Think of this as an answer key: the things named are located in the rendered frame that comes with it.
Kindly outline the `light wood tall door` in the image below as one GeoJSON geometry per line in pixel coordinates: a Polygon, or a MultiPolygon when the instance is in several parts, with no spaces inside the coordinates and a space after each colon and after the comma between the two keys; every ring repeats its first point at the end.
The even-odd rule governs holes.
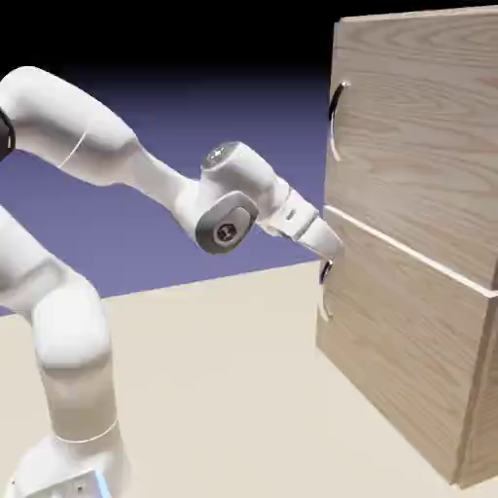
{"type": "Polygon", "coordinates": [[[498,5],[341,19],[326,199],[498,289],[498,5]]]}

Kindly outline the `light wood cabinet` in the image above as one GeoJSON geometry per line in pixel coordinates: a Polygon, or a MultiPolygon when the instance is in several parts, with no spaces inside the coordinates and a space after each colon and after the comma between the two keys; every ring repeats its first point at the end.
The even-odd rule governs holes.
{"type": "Polygon", "coordinates": [[[448,482],[498,478],[498,5],[341,19],[316,342],[448,482]]]}

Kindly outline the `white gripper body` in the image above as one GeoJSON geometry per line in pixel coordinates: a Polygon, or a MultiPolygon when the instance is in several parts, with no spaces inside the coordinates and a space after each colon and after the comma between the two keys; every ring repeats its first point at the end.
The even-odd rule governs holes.
{"type": "Polygon", "coordinates": [[[321,259],[336,259],[343,252],[343,243],[321,217],[316,217],[297,242],[321,259]]]}

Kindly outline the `light wood short door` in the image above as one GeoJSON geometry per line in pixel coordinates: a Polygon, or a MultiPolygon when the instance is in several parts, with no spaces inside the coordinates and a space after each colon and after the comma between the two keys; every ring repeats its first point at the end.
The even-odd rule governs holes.
{"type": "Polygon", "coordinates": [[[319,349],[448,482],[498,477],[498,296],[329,207],[319,349]]]}

